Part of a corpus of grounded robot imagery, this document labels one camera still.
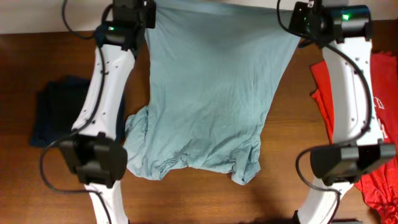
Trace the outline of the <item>light blue grey t-shirt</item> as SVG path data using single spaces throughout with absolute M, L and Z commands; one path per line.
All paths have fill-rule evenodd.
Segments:
M 158 1 L 145 33 L 150 102 L 128 117 L 124 148 L 136 177 L 191 167 L 240 185 L 260 171 L 261 133 L 299 38 L 291 11 L 207 1 Z

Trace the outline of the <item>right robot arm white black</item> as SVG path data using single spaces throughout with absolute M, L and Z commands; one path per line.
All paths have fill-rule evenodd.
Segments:
M 293 221 L 331 223 L 345 193 L 396 155 L 374 109 L 371 13 L 347 1 L 297 2 L 288 31 L 302 38 L 302 46 L 323 50 L 334 112 L 331 144 L 307 150 L 314 179 L 307 182 L 310 191 Z

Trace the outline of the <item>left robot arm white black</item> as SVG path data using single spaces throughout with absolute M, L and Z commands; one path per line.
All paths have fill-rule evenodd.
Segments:
M 69 171 L 88 193 L 97 223 L 129 223 L 121 179 L 127 152 L 116 128 L 124 88 L 147 29 L 155 27 L 155 1 L 113 1 L 89 37 L 96 44 L 95 66 L 83 107 L 69 137 L 58 148 Z

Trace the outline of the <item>folded dark navy garment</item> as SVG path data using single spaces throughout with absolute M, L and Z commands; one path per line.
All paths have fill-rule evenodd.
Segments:
M 29 144 L 46 147 L 71 133 L 85 102 L 90 80 L 67 75 L 37 94 L 35 124 Z

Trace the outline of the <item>red t-shirt white print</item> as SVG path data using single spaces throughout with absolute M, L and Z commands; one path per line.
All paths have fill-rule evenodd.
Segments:
M 386 143 L 397 144 L 397 57 L 391 53 L 371 55 L 371 81 L 377 122 Z M 312 94 L 325 122 L 328 137 L 334 130 L 333 100 L 326 63 L 310 67 L 317 89 Z M 366 205 L 375 209 L 382 223 L 397 224 L 397 158 L 354 185 L 362 192 Z

